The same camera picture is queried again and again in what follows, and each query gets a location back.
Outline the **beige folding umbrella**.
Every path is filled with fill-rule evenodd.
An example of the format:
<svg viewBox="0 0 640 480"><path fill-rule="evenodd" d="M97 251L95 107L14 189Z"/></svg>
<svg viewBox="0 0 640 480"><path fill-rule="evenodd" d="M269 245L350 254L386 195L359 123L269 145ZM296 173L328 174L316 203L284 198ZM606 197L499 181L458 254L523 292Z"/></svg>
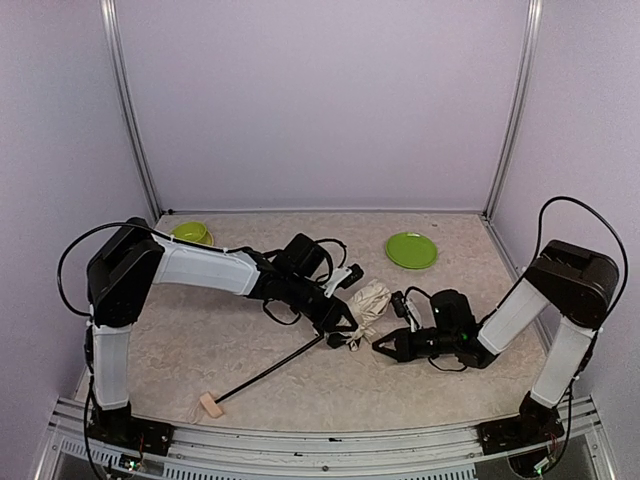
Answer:
<svg viewBox="0 0 640 480"><path fill-rule="evenodd" d="M362 341L370 341L376 335L375 329L372 325L387 312L390 300L391 291L389 288L381 281L374 279L361 289L357 290L347 301L347 305L359 324L359 328L356 330L356 335L360 338L360 344ZM284 366L287 366L289 363L307 353L321 342L326 342L327 334L328 333L317 333L313 340L310 340L285 358L254 375L252 378L246 380L233 389L225 392L219 397L215 397L211 391L202 393L199 396L197 403L189 413L188 423L195 425L205 416L212 419L220 418L224 414L220 406L223 401L230 399L232 396L253 386ZM351 351L357 351L359 348L349 349Z"/></svg>

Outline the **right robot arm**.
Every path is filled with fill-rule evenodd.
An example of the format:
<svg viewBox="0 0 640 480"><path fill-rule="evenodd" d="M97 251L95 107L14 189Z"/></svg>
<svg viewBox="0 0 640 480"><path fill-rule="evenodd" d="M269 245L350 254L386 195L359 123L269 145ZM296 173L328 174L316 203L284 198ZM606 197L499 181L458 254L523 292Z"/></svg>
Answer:
<svg viewBox="0 0 640 480"><path fill-rule="evenodd" d="M563 435L557 406L592 349L618 281L619 268L610 257L552 240L482 321L465 295L442 290L430 298L434 326L397 329L372 348L399 363L453 355L467 368L484 369L543 310L554 307L561 315L554 342L518 414L477 427L486 455L535 445Z"/></svg>

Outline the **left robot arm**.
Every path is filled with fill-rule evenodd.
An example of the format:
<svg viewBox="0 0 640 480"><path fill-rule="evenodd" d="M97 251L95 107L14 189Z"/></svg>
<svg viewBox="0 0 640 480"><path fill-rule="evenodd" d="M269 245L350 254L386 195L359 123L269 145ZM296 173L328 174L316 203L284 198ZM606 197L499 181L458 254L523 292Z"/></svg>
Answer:
<svg viewBox="0 0 640 480"><path fill-rule="evenodd" d="M113 235L86 266L88 307L72 305L63 285L67 257L89 237ZM220 248L182 240L132 217L95 227L74 239L56 266L60 298L86 320L85 361L89 393L84 437L147 454L168 454L174 433L170 423L137 417L129 388L129 347L135 324L153 291L164 285L224 292L260 303L263 312L279 302L296 320L307 319L316 333L337 348L358 328L347 303L336 296L360 280L361 268L334 264L325 240L298 233L283 248L261 252L249 246Z"/></svg>

